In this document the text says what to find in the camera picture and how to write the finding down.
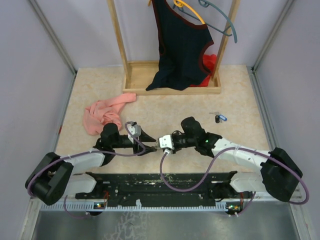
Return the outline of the large keyring with small rings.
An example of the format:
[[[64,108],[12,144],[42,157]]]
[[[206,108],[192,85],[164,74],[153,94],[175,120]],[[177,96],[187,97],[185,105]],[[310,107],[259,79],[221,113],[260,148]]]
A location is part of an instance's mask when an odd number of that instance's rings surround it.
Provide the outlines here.
[[[158,150],[161,150],[162,148],[160,147],[160,143],[159,143],[159,140],[157,139],[156,142],[154,143],[154,146],[153,146],[157,151]]]

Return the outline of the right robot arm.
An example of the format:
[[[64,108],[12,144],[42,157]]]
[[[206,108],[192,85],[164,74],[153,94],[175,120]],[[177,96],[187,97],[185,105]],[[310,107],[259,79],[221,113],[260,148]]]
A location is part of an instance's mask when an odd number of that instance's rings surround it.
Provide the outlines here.
[[[251,170],[236,172],[223,185],[223,192],[229,198],[235,198],[241,192],[266,192],[281,202],[289,203],[302,182],[303,173],[282,148],[265,151],[244,147],[205,131],[192,116],[185,118],[181,127],[182,133],[177,131],[159,138],[158,145],[164,155],[194,148],[213,161],[228,160]]]

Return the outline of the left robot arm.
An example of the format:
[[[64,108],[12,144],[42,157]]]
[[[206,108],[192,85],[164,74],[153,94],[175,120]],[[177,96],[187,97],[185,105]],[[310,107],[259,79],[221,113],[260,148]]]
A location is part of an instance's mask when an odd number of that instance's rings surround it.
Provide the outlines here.
[[[105,166],[114,157],[137,157],[157,151],[156,139],[145,133],[136,122],[124,125],[127,134],[121,135],[114,123],[103,127],[95,146],[86,152],[61,157],[55,152],[47,153],[25,182],[31,197],[50,206],[62,197],[87,193],[97,199],[103,195],[104,186],[98,183],[89,169]]]

